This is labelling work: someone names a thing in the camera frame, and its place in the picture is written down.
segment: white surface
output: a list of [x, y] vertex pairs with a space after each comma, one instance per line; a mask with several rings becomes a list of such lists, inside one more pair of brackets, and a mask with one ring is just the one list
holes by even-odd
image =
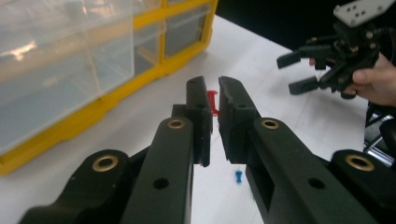
[[[215, 18], [208, 49], [172, 76], [148, 84], [71, 141], [63, 142], [11, 175], [0, 178], [0, 223], [18, 223], [33, 206], [53, 203], [69, 176], [92, 153], [118, 149], [128, 155], [150, 145], [173, 104], [185, 104], [186, 82], [205, 77], [219, 91], [220, 76], [242, 81], [262, 117], [281, 119], [312, 151], [329, 159], [337, 149], [362, 149], [366, 101], [342, 100], [330, 91], [292, 96], [288, 84], [315, 74], [307, 61], [278, 70], [276, 58], [290, 52], [224, 19]], [[248, 182], [237, 185], [238, 165], [225, 160], [214, 120], [211, 164], [195, 166], [192, 224], [259, 224], [261, 215]]]

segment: white plastic part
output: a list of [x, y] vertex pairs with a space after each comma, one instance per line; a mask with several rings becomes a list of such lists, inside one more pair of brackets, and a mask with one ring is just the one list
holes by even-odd
[[358, 0], [335, 7], [333, 14], [349, 27], [356, 27], [383, 14], [396, 0]]

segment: hand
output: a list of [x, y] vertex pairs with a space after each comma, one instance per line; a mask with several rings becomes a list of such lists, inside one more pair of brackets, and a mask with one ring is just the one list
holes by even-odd
[[346, 88], [346, 94], [358, 94], [377, 105], [396, 106], [396, 67], [383, 55], [374, 68], [360, 69], [352, 75], [353, 83]]

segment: small red object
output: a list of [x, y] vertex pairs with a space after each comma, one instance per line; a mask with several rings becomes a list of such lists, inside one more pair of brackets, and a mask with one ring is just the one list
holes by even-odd
[[219, 115], [219, 111], [216, 109], [216, 104], [215, 104], [215, 95], [216, 94], [218, 94], [216, 91], [208, 91], [207, 92], [207, 97], [209, 97], [212, 116], [214, 116], [214, 117]]

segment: dark background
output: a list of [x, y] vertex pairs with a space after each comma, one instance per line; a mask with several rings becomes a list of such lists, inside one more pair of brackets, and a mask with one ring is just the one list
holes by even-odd
[[[219, 0], [216, 14], [288, 49], [297, 49], [313, 36], [334, 35], [332, 14], [347, 0]], [[377, 27], [396, 27], [396, 3], [376, 18]], [[382, 51], [391, 56], [388, 35], [380, 40]]]

